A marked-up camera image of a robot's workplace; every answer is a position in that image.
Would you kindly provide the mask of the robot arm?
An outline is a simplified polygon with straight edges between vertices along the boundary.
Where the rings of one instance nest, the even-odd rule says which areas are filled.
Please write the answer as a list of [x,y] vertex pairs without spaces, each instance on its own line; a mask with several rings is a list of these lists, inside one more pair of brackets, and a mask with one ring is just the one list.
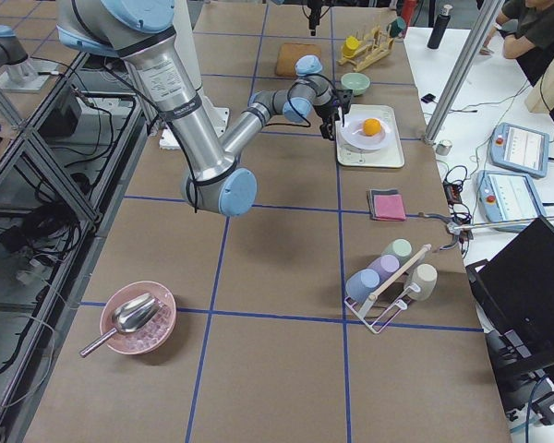
[[333,139],[334,122],[348,113],[343,93],[322,75],[315,56],[295,64],[297,78],[287,90],[262,91],[222,135],[217,135],[203,101],[175,49],[172,1],[60,1],[60,42],[80,52],[118,57],[133,66],[140,89],[174,134],[188,175],[183,197],[196,210],[226,217],[246,213],[257,194],[255,175],[239,165],[240,154],[275,115],[304,123],[310,113]]

